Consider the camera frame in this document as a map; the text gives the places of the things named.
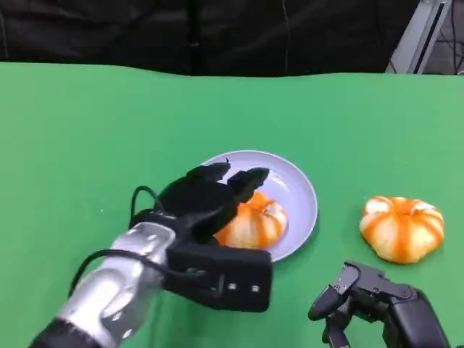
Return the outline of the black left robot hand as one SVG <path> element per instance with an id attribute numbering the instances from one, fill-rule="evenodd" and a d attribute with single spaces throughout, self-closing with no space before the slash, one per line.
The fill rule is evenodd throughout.
<path id="1" fill-rule="evenodd" d="M 229 161 L 200 165 L 170 183 L 158 196 L 155 210 L 175 218 L 190 239 L 207 243 L 237 216 L 269 175 L 265 167 L 240 170 L 225 183 Z"/>

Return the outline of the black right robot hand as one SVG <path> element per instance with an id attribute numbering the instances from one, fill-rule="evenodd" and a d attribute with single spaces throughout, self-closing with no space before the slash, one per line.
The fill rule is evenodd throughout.
<path id="1" fill-rule="evenodd" d="M 423 291 L 395 283 L 381 270 L 346 261 L 336 279 L 313 302 L 308 318 L 326 322 L 323 343 L 350 347 L 344 331 L 354 316 L 369 323 L 381 321 L 387 347 L 450 346 Z"/>

